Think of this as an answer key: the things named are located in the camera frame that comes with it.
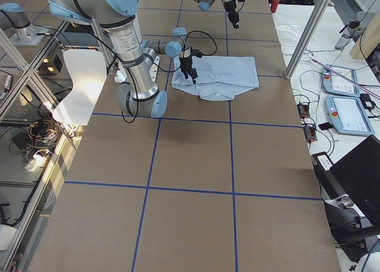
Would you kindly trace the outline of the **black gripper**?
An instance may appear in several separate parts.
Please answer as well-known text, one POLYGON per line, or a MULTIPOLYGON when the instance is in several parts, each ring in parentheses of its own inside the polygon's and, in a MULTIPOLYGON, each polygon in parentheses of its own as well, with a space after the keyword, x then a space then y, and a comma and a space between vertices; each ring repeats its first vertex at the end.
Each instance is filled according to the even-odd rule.
POLYGON ((239 13, 237 12, 236 8, 237 8, 237 5, 236 5, 235 0, 227 2, 227 16, 230 22, 233 24, 234 29, 239 28, 239 22, 240 22, 239 13))
POLYGON ((188 79, 189 76, 192 77, 192 83, 195 84, 197 82, 197 71, 192 66, 192 57, 188 56, 185 58, 179 58, 180 62, 180 70, 182 74, 185 76, 185 79, 188 79))

